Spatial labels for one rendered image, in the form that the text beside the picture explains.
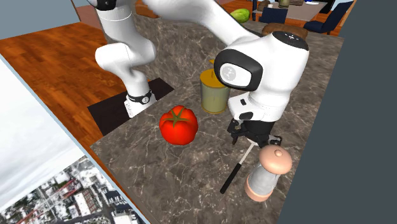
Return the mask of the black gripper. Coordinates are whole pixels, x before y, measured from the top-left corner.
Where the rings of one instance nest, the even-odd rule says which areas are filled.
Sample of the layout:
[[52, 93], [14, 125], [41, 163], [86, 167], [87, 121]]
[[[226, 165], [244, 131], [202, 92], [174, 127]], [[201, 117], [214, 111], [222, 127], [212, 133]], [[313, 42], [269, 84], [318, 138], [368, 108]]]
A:
[[238, 120], [232, 119], [227, 128], [227, 132], [232, 137], [232, 144], [234, 145], [239, 136], [245, 135], [248, 139], [256, 142], [259, 147], [264, 147], [268, 144], [280, 146], [282, 143], [281, 136], [270, 135], [275, 122], [263, 122], [254, 120], [245, 120], [239, 123]]

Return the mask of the pink and grey pepper mill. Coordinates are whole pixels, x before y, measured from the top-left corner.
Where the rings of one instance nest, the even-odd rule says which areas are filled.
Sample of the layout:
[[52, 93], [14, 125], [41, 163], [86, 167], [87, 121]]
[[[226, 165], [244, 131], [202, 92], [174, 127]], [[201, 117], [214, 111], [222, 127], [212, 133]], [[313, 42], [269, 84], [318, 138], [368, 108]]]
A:
[[266, 201], [272, 194], [280, 175], [292, 168], [292, 158], [287, 150], [278, 145], [267, 145], [259, 152], [259, 162], [249, 173], [244, 190], [257, 202]]

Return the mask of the yellow lidded jar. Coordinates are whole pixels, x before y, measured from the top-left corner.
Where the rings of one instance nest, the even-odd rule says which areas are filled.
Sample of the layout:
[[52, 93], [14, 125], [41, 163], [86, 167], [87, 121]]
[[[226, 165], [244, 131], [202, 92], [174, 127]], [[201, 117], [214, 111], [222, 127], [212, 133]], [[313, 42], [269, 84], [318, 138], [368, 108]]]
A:
[[230, 95], [230, 88], [217, 79], [214, 69], [207, 69], [200, 74], [201, 106], [211, 114], [224, 112]]

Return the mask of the red tomato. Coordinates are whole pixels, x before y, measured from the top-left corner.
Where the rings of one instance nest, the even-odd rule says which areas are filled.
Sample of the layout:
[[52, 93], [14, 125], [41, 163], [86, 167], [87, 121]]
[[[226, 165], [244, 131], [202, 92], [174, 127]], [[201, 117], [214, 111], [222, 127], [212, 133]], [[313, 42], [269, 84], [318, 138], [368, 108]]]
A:
[[159, 128], [168, 143], [186, 145], [195, 139], [198, 121], [192, 110], [178, 105], [161, 116]]

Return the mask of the brown bread loaf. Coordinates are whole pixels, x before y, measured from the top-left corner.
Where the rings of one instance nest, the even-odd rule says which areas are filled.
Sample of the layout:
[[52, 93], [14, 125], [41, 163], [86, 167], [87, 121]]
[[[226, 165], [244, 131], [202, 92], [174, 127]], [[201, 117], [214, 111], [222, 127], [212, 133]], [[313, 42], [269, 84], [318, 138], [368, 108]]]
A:
[[266, 36], [274, 31], [285, 31], [295, 34], [296, 36], [301, 37], [302, 39], [306, 39], [308, 35], [308, 30], [302, 27], [295, 27], [292, 25], [286, 25], [281, 23], [269, 23], [267, 24], [261, 31], [263, 36]]

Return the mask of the green melon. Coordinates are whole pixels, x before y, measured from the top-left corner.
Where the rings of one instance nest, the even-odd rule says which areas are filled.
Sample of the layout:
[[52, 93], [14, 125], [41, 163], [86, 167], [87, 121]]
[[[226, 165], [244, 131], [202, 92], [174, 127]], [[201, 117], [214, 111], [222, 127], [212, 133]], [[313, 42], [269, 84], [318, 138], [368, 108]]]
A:
[[250, 11], [246, 8], [234, 10], [230, 15], [240, 24], [247, 22], [251, 16]]

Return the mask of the dark blue chair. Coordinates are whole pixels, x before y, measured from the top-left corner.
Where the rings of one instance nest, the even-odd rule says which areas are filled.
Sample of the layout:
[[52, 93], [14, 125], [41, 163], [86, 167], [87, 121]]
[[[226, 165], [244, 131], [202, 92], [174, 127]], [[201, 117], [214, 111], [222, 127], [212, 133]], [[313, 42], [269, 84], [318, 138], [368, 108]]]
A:
[[355, 1], [349, 1], [345, 3], [339, 3], [335, 9], [329, 14], [325, 22], [320, 22], [317, 20], [313, 20], [310, 22], [306, 22], [303, 26], [304, 29], [308, 31], [317, 32], [317, 33], [327, 33], [330, 35], [330, 32], [333, 31], [339, 22], [345, 17], [345, 14], [351, 8], [351, 6], [355, 3]]
[[288, 9], [286, 8], [264, 8], [258, 20], [266, 24], [269, 23], [284, 24], [287, 13], [288, 13]]

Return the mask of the grey dining table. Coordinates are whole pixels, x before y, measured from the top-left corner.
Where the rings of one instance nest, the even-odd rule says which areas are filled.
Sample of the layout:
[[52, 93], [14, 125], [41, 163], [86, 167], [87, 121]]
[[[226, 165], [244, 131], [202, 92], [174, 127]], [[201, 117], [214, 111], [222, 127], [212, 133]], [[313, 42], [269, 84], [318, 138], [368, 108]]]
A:
[[311, 21], [326, 5], [327, 3], [324, 2], [318, 2], [318, 4], [303, 3], [301, 6], [290, 5], [286, 18], [308, 22]]

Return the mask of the dark robot stand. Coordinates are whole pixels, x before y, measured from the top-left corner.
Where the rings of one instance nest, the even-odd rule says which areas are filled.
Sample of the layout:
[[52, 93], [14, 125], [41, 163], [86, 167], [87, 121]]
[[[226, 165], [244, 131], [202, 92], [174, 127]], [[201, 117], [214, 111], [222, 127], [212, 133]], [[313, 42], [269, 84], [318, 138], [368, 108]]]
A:
[[[151, 80], [148, 84], [156, 100], [160, 100], [174, 90], [161, 78]], [[124, 91], [87, 107], [103, 136], [130, 119], [124, 105], [126, 96], [127, 92]]]

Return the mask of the window with city view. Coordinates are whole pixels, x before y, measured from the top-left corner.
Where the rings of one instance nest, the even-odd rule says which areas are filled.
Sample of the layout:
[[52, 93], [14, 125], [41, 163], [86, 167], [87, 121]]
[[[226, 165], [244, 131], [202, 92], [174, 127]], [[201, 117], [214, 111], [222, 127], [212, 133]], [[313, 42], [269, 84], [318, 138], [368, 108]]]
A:
[[0, 54], [0, 212], [87, 155]]

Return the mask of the black-handled metal utensil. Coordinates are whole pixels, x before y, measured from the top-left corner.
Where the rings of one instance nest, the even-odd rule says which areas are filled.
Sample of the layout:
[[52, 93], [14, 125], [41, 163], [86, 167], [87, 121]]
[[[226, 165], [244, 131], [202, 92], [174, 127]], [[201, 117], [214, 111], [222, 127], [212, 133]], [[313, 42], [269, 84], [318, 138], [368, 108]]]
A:
[[249, 155], [249, 153], [251, 152], [253, 147], [257, 146], [257, 145], [258, 144], [256, 142], [251, 141], [249, 148], [246, 150], [246, 152], [244, 153], [244, 155], [242, 156], [240, 161], [236, 164], [236, 166], [233, 168], [232, 172], [230, 173], [230, 175], [227, 177], [226, 181], [222, 185], [222, 187], [219, 191], [221, 194], [224, 194], [227, 191], [227, 189], [230, 186], [230, 184], [232, 183], [234, 177], [237, 175], [238, 171], [242, 167], [242, 163], [245, 161], [246, 157]]

